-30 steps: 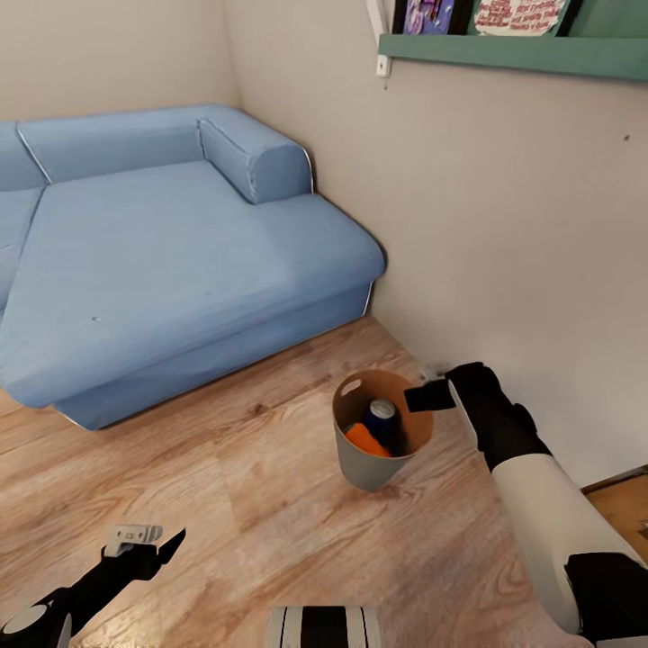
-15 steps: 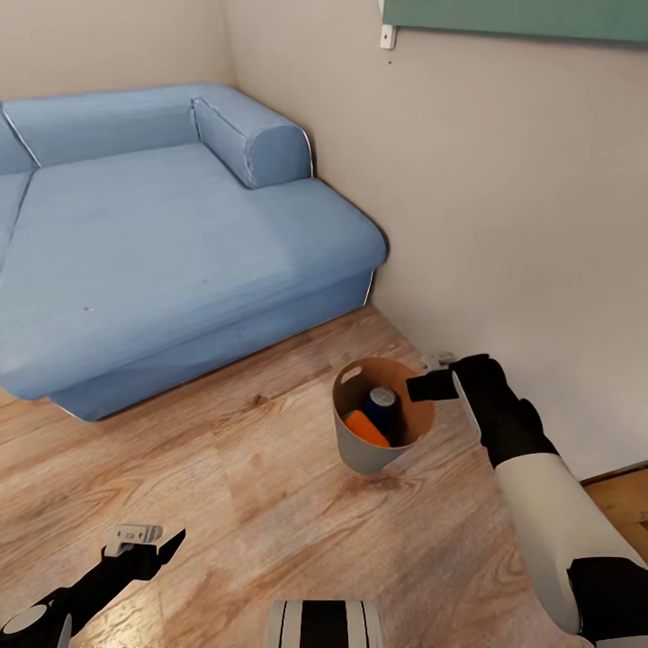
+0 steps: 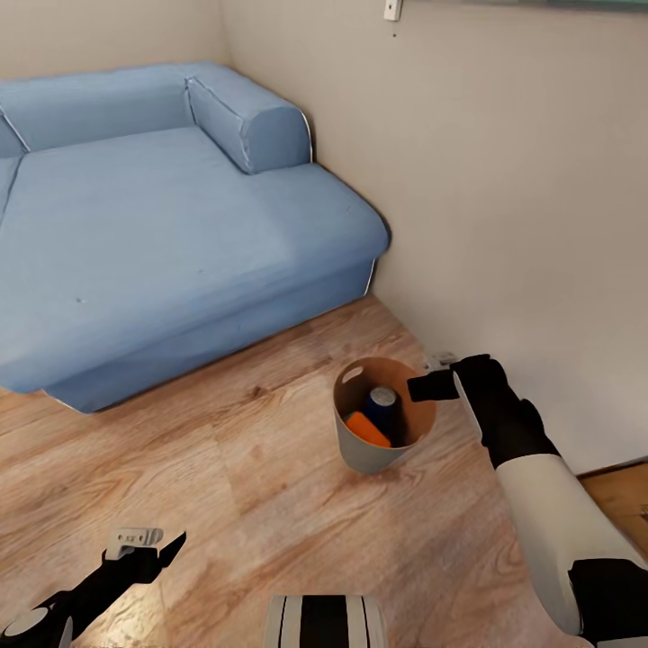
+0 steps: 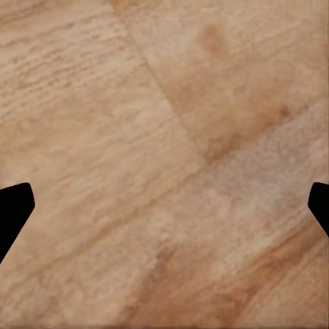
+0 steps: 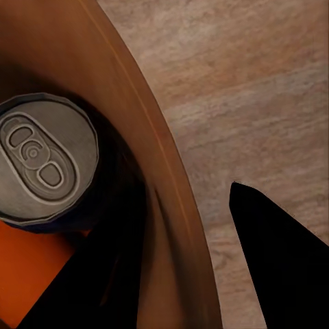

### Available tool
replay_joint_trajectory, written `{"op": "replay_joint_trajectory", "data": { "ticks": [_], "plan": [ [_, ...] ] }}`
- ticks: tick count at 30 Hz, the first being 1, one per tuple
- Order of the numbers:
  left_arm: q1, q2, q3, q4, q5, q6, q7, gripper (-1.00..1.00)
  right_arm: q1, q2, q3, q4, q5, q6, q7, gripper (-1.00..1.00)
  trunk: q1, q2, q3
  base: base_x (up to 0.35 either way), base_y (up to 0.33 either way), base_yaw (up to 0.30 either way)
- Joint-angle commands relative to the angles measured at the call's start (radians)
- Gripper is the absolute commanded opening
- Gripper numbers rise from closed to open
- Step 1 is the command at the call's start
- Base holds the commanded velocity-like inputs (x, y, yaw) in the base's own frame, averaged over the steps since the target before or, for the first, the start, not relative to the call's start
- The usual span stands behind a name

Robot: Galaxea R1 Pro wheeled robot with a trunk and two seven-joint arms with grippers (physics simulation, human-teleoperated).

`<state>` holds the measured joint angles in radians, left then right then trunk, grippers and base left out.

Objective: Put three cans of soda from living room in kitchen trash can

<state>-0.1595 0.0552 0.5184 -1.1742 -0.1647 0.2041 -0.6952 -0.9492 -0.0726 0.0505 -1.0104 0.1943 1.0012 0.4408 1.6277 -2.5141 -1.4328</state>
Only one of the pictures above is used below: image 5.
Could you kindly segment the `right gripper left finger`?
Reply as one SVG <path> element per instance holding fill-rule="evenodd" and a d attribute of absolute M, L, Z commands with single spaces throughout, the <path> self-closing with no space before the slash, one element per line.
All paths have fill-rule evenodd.
<path fill-rule="evenodd" d="M 123 189 L 16 329 L 136 329 L 145 212 L 145 183 Z"/>

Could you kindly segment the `can of soda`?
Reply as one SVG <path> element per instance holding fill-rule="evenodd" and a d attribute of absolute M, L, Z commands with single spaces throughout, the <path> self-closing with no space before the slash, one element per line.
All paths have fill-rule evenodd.
<path fill-rule="evenodd" d="M 103 121 L 66 97 L 0 103 L 0 220 L 33 233 L 92 230 L 134 174 Z"/>
<path fill-rule="evenodd" d="M 71 232 L 38 234 L 0 220 L 0 319 L 16 329 L 80 245 Z"/>
<path fill-rule="evenodd" d="M 86 236 L 90 233 L 91 230 L 87 230 L 85 232 L 71 232 L 81 243 L 84 241 Z"/>

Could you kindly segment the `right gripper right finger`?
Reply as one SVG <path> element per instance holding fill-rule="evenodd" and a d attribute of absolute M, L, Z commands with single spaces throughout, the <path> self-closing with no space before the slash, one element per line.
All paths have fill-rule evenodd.
<path fill-rule="evenodd" d="M 329 246 L 250 186 L 229 207 L 267 329 L 329 329 Z"/>

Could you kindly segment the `trash can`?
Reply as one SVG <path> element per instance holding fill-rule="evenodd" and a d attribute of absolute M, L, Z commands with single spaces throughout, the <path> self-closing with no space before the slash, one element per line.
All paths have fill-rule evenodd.
<path fill-rule="evenodd" d="M 97 0 L 0 0 L 0 103 L 41 92 L 100 118 L 135 184 L 145 183 L 136 329 L 223 329 L 210 251 L 177 145 Z M 0 329 L 11 327 L 0 319 Z"/>

